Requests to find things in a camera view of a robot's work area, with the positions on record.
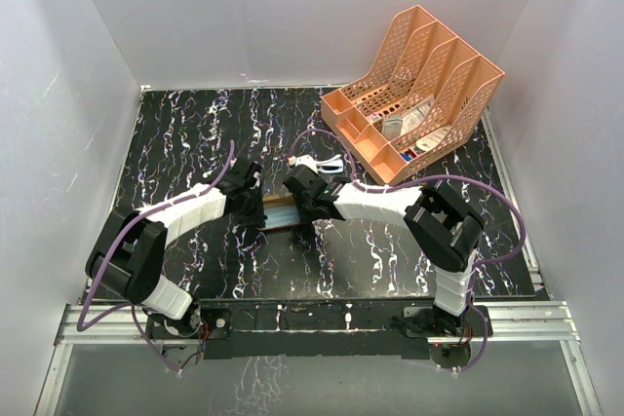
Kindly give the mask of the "light blue cleaning cloth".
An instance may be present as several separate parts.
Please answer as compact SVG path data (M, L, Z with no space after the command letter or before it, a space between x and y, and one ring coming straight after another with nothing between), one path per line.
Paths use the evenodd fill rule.
M265 211L266 230L288 228L300 223L296 206L279 206L268 208Z

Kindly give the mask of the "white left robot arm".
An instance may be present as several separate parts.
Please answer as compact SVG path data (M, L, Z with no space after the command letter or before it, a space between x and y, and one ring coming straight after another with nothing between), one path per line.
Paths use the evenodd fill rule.
M197 300L163 273L167 246L201 225L232 215L264 224L262 166L240 157L213 177L164 202L111 211L86 262L93 281L151 313L179 337L197 333Z

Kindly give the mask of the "brown glasses case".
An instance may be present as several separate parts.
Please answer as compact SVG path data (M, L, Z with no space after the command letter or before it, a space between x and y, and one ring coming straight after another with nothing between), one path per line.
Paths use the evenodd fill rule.
M262 203L265 219L261 231L280 231L301 224L292 194L267 195Z

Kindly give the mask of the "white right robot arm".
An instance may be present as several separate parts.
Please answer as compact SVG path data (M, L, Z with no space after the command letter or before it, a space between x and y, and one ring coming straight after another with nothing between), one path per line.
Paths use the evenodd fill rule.
M301 165L289 172L284 186L304 223L363 219L409 230L435 267L436 290L432 309L402 319L405 328L457 335L468 325L471 277L485 222L447 183L396 190L345 177L327 181Z

